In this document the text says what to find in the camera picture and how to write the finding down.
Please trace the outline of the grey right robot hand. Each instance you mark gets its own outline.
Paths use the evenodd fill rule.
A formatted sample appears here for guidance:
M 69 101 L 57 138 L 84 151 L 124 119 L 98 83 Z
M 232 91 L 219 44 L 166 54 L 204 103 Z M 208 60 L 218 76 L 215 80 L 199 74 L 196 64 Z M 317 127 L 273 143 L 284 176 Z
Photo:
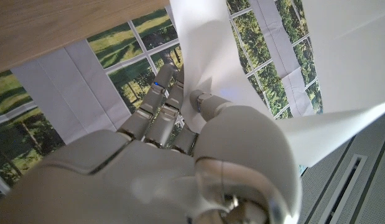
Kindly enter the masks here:
M 0 201 L 0 223 L 296 223 L 290 144 L 256 108 L 196 90 L 204 127 L 163 148 L 183 85 L 164 65 L 118 131 L 83 136 L 26 173 Z

